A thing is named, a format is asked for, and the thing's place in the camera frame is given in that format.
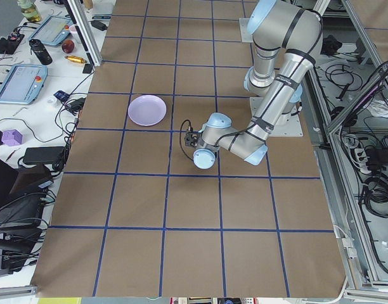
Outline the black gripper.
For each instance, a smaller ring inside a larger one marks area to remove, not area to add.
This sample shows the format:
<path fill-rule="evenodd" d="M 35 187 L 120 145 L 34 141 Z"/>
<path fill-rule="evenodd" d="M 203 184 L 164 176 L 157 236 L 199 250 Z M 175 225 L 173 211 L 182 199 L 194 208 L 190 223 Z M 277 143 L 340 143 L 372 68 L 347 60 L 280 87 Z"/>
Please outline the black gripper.
<path fill-rule="evenodd" d="M 205 147 L 205 141 L 202 139 L 202 135 L 204 133 L 205 126 L 195 132 L 195 148 L 200 149 Z"/>

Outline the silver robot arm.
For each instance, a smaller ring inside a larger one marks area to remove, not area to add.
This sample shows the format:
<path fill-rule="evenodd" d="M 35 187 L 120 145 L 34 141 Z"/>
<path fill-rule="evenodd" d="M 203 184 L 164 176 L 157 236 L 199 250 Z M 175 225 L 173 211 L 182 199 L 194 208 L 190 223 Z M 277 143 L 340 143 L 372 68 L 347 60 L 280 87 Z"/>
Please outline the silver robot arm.
<path fill-rule="evenodd" d="M 258 165 L 268 151 L 266 140 L 290 102 L 305 74 L 314 67 L 323 40 L 323 20 L 317 11 L 302 9 L 284 1 L 259 1 L 247 32 L 256 50 L 244 87 L 262 98 L 248 126 L 236 130 L 231 119 L 213 113 L 203 124 L 193 153 L 201 169 L 213 166 L 223 148 L 244 161 Z"/>

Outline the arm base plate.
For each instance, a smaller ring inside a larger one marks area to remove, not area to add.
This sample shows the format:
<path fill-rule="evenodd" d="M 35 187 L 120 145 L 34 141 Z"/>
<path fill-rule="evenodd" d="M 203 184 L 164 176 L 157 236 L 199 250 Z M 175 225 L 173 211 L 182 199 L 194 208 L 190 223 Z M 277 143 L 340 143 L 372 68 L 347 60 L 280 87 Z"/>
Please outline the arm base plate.
<path fill-rule="evenodd" d="M 252 34 L 250 34 L 249 31 L 247 30 L 249 18 L 239 18 L 238 22 L 239 22 L 239 28 L 240 28 L 241 41 L 244 43 L 252 43 L 253 42 Z"/>
<path fill-rule="evenodd" d="M 255 115 L 257 109 L 260 107 L 263 98 L 250 97 L 250 110 L 251 114 Z M 293 104 L 293 108 L 290 113 L 282 115 L 278 123 L 275 125 L 274 130 L 271 133 L 271 137 L 302 137 L 303 131 L 300 122 L 299 115 L 296 114 L 297 107 Z"/>

